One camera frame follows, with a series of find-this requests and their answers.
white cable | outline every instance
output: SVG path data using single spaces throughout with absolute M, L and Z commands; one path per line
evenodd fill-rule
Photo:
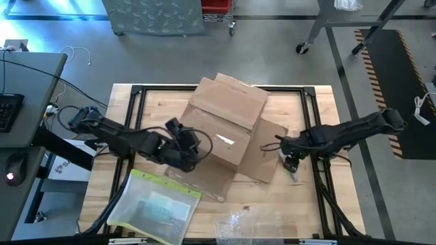
M 71 55 L 70 59 L 67 59 L 66 63 L 69 63 L 74 59 L 74 56 L 76 55 L 76 51 L 75 51 L 76 49 L 81 49 L 81 50 L 86 50 L 88 52 L 88 65 L 91 65 L 91 52 L 89 52 L 89 50 L 87 48 L 66 46 L 63 49 L 61 49 L 61 51 L 59 51 L 59 52 L 62 53 L 62 52 L 65 52 L 69 49 L 73 51 L 73 54 Z
M 66 63 L 71 62 L 74 59 L 74 56 L 76 55 L 76 49 L 81 49 L 81 50 L 86 50 L 88 52 L 88 65 L 91 65 L 91 52 L 89 52 L 89 50 L 87 48 L 83 48 L 83 47 L 73 47 L 73 46 L 65 46 L 64 48 L 61 49 L 61 51 L 59 51 L 60 53 L 63 53 L 67 50 L 72 50 L 72 55 L 71 58 L 67 59 Z M 58 94 L 55 98 L 54 98 L 54 102 L 57 103 L 57 100 L 60 96 L 62 96 L 63 94 L 65 94 L 65 92 L 67 92 L 67 85 L 65 83 L 63 83 L 63 91 L 62 93 Z
M 419 120 L 423 125 L 429 125 L 429 124 L 430 124 L 430 122 L 429 122 L 427 119 L 423 118 L 423 117 L 420 115 L 420 113 L 421 113 L 421 107 L 422 107 L 422 105 L 424 104 L 425 99 L 426 99 L 430 94 L 432 94 L 432 95 L 436 95 L 436 93 L 434 93 L 434 92 L 429 92 L 429 93 L 426 93 L 426 94 L 423 96 L 422 99 L 419 98 L 419 96 L 415 97 L 415 113 L 414 113 L 414 116 L 415 116 L 415 118 L 416 118 L 417 120 Z

open cardboard box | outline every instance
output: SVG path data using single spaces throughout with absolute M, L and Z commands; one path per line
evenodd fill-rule
M 276 142 L 275 135 L 285 135 L 287 129 L 260 118 L 268 94 L 220 73 L 215 81 L 203 78 L 180 122 L 207 133 L 212 152 L 192 172 L 169 167 L 166 175 L 217 201 L 224 201 L 237 172 L 270 182 L 279 154 L 263 152 L 260 146 Z M 208 138 L 196 135 L 200 152 L 206 154 L 211 147 Z

concrete floor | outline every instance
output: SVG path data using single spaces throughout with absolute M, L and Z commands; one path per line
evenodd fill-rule
M 374 18 L 388 2 L 366 0 L 360 14 Z M 7 3 L 0 0 L 0 7 Z M 421 0 L 406 1 L 397 15 L 436 15 L 436 8 L 425 10 L 422 4 Z M 239 0 L 236 14 L 313 16 L 318 10 L 316 0 Z M 101 1 L 94 0 L 16 1 L 10 12 L 12 16 L 57 14 L 106 13 Z M 214 77 L 222 72 L 253 84 L 331 85 L 341 120 L 349 120 L 343 85 L 326 31 L 322 30 L 306 55 L 295 53 L 296 45 L 305 40 L 312 24 L 312 20 L 240 20 L 236 35 L 231 38 L 224 24 L 207 23 L 205 35 L 184 38 L 117 37 L 108 21 L 3 20 L 0 39 L 28 38 L 29 49 L 34 52 L 58 52 L 68 45 L 88 48 L 93 64 L 88 66 L 86 52 L 79 50 L 76 58 L 65 66 L 63 78 L 105 103 L 114 83 L 195 84 L 203 76 Z M 436 65 L 433 55 L 436 41 L 430 33 L 436 31 L 436 20 L 391 20 L 386 28 L 401 31 L 420 75 L 430 81 Z M 357 112 L 364 116 L 376 111 L 377 105 L 362 59 L 349 55 L 356 45 L 353 30 L 333 29 L 333 35 Z M 116 59 L 108 59 L 109 54 Z M 57 88 L 59 93 L 62 89 L 62 86 Z M 59 103 L 91 104 L 71 90 L 67 90 Z M 62 137 L 71 136 L 56 124 L 53 128 Z M 432 232 L 436 230 L 435 206 L 432 205 L 436 200 L 433 189 L 436 162 L 396 159 L 388 138 L 383 135 L 367 142 L 396 239 L 436 243 L 436 234 Z M 349 155 L 367 233 L 383 238 L 359 148 Z M 75 194 L 44 196 L 41 210 L 48 213 L 49 219 L 37 224 L 20 223 L 14 239 L 73 234 L 82 199 L 83 196 Z

caster wheel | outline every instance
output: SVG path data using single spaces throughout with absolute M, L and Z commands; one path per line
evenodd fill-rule
M 363 47 L 364 47 L 364 44 L 360 43 L 355 48 L 353 48 L 352 54 L 353 55 L 358 55 L 360 53 L 360 51 L 363 49 Z
M 433 77 L 433 81 L 431 81 L 432 83 L 433 83 L 433 85 L 435 85 L 436 86 L 436 76 L 435 77 Z
M 36 213 L 35 220 L 33 222 L 38 223 L 38 222 L 44 221 L 46 219 L 47 219 L 47 216 L 42 211 L 38 211 Z
M 436 5 L 436 0 L 426 0 L 424 2 L 424 7 L 425 8 L 434 7 L 435 5 Z
M 307 51 L 309 51 L 309 47 L 305 47 L 305 46 L 306 46 L 306 43 L 298 44 L 297 48 L 295 49 L 297 54 L 305 54 L 305 53 L 307 53 Z

wooden table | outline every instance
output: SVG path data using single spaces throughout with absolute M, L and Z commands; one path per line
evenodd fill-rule
M 129 102 L 132 84 L 115 84 L 110 96 L 106 116 L 123 124 Z M 315 86 L 320 117 L 323 124 L 339 123 L 338 112 L 332 88 Z M 149 91 L 146 94 L 145 110 L 141 128 L 163 126 L 172 117 L 180 118 L 191 92 Z M 138 101 L 132 116 L 132 125 L 136 121 Z M 297 93 L 272 93 L 262 113 L 262 118 L 280 124 L 289 129 L 288 135 L 298 136 L 305 129 L 300 95 Z M 358 230 L 364 233 L 364 225 L 352 171 L 349 163 L 342 159 L 331 161 L 332 179 L 336 191 L 337 203 Z M 108 203 L 116 158 L 110 155 L 97 157 L 82 212 L 80 228 L 87 229 Z M 162 176 L 166 165 L 148 162 L 136 157 L 135 169 Z M 313 172 L 309 158 L 301 161 L 298 169 L 298 182 L 291 179 L 283 166 L 276 169 L 270 184 L 262 184 L 244 175 L 237 174 L 224 203 L 218 203 L 202 197 L 192 217 L 186 238 L 215 238 L 217 221 L 228 218 L 249 207 L 248 216 L 252 227 L 248 236 L 255 238 L 311 238 L 313 233 L 321 232 Z M 331 211 L 327 205 L 330 229 L 334 231 Z

